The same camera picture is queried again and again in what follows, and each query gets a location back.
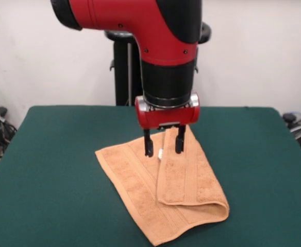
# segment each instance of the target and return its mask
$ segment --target towel tag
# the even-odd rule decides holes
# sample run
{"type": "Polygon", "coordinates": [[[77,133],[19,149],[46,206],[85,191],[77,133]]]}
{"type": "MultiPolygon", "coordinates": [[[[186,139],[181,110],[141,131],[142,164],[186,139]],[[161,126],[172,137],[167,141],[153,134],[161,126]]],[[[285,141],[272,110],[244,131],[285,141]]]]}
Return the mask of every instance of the towel tag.
{"type": "Polygon", "coordinates": [[[160,148],[159,156],[158,156],[160,160],[162,159],[162,155],[163,155],[163,148],[160,148]]]}

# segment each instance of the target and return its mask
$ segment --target green tablecloth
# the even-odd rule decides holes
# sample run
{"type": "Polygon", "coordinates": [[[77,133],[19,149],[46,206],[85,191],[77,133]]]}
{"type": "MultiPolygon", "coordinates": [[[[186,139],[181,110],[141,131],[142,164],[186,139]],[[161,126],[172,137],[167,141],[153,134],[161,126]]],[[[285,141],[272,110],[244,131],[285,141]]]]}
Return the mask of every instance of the green tablecloth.
{"type": "MultiPolygon", "coordinates": [[[[301,148],[278,113],[202,108],[192,130],[230,216],[163,246],[301,246],[301,148]]],[[[0,247],[150,246],[94,156],[141,135],[134,108],[31,108],[0,163],[0,247]]]]}

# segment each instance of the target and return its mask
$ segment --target white backdrop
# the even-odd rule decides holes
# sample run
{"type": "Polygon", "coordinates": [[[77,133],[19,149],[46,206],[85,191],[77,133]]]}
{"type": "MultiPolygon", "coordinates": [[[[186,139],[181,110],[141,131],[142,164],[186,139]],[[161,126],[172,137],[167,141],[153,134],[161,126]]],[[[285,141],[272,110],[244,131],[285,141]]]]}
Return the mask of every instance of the white backdrop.
{"type": "MultiPolygon", "coordinates": [[[[203,13],[202,105],[301,111],[301,0],[206,0],[203,13]]],[[[49,0],[0,0],[0,105],[15,125],[33,105],[114,105],[111,60],[102,31],[65,28],[49,0]]]]}

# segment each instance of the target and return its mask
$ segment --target towel fold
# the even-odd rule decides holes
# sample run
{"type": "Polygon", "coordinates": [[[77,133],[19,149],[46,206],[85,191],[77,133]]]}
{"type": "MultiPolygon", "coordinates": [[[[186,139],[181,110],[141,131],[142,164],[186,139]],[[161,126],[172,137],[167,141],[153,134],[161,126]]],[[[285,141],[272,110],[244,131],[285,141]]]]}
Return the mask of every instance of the towel fold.
{"type": "Polygon", "coordinates": [[[95,153],[153,245],[171,241],[194,226],[223,221],[229,213],[223,190],[190,128],[181,154],[175,152],[176,136],[176,128],[152,135],[151,158],[144,155],[143,138],[95,153]]]}

